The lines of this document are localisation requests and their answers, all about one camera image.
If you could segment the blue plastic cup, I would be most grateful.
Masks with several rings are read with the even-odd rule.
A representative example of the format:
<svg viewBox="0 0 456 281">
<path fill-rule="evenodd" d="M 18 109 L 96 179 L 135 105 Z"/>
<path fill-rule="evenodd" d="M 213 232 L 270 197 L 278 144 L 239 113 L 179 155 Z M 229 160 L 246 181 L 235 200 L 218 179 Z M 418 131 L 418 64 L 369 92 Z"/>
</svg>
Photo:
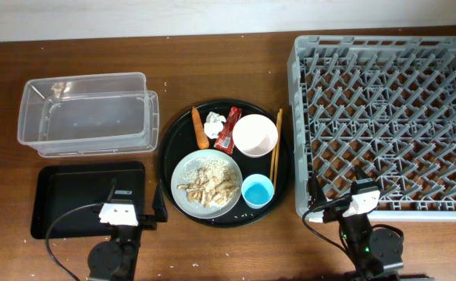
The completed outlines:
<svg viewBox="0 0 456 281">
<path fill-rule="evenodd" d="M 262 174 L 252 174 L 242 183 L 241 195 L 250 208 L 260 209 L 266 206 L 274 194 L 272 181 Z"/>
</svg>

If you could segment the pink white bowl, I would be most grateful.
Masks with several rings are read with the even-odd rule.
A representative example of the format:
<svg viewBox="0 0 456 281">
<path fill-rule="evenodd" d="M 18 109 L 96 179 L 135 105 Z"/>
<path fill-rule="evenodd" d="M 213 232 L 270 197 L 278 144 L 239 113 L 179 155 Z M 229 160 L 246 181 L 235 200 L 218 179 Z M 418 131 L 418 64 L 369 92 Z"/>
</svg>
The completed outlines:
<svg viewBox="0 0 456 281">
<path fill-rule="evenodd" d="M 259 158 L 270 153 L 278 139 L 276 124 L 264 115 L 250 114 L 241 117 L 233 128 L 235 147 L 250 158 Z"/>
</svg>

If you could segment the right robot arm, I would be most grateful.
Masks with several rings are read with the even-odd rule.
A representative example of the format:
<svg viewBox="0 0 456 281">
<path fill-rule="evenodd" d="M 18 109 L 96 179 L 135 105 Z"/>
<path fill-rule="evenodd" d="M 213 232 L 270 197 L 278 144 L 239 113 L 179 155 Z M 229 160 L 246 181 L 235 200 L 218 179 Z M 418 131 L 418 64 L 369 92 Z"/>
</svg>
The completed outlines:
<svg viewBox="0 0 456 281">
<path fill-rule="evenodd" d="M 355 271 L 347 273 L 346 280 L 399 280 L 404 233 L 393 226 L 370 222 L 368 214 L 378 205 L 381 186 L 359 166 L 355 166 L 354 173 L 350 192 L 331 201 L 316 173 L 312 173 L 307 183 L 311 200 L 301 219 L 305 222 L 309 214 L 321 212 L 324 223 L 339 223 L 339 244 L 316 230 L 312 232 L 343 251 L 354 264 Z"/>
</svg>

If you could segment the wooden chopstick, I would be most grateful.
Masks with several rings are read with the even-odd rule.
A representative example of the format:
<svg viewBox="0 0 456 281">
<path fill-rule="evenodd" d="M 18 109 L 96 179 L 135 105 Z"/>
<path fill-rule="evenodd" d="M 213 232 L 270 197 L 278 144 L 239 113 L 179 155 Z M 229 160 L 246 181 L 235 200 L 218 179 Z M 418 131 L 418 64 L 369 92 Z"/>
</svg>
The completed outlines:
<svg viewBox="0 0 456 281">
<path fill-rule="evenodd" d="M 278 136 L 280 134 L 280 129 L 279 129 L 279 124 L 280 124 L 280 119 L 281 119 L 281 113 L 280 113 L 280 109 L 277 113 L 277 117 L 276 117 L 276 128 L 277 128 L 277 143 L 278 143 L 278 140 L 280 139 L 280 137 Z M 275 166 L 275 158 L 276 158 L 276 146 L 274 147 L 273 151 L 272 151 L 272 158 L 271 158 L 271 166 L 270 166 L 270 180 L 273 182 L 273 174 L 274 174 L 274 166 Z"/>
<path fill-rule="evenodd" d="M 276 158 L 275 158 L 275 166 L 274 166 L 274 174 L 273 174 L 273 187 L 274 190 L 276 190 L 276 179 L 277 179 L 277 174 L 278 174 L 278 166 L 279 166 L 279 157 L 280 157 L 280 142 L 281 142 L 281 130 L 282 130 L 282 119 L 283 119 L 283 110 L 280 109 L 281 113 L 281 119 L 280 119 L 280 124 L 279 124 L 279 129 L 280 129 L 280 134 L 278 135 L 280 139 L 278 140 L 278 143 L 276 143 Z"/>
</svg>

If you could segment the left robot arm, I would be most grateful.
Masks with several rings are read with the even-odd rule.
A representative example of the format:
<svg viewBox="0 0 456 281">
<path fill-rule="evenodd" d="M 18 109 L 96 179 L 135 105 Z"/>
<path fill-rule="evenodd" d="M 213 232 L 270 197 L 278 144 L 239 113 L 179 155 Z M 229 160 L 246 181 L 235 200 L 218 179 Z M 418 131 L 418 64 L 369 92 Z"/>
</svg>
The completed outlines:
<svg viewBox="0 0 456 281">
<path fill-rule="evenodd" d="M 130 199 L 116 199 L 116 180 L 98 214 L 100 223 L 112 229 L 110 239 L 94 246 L 87 258 L 89 280 L 133 280 L 141 246 L 141 234 L 157 229 L 159 222 L 168 221 L 162 184 L 158 183 L 152 202 L 152 215 L 137 214 Z"/>
</svg>

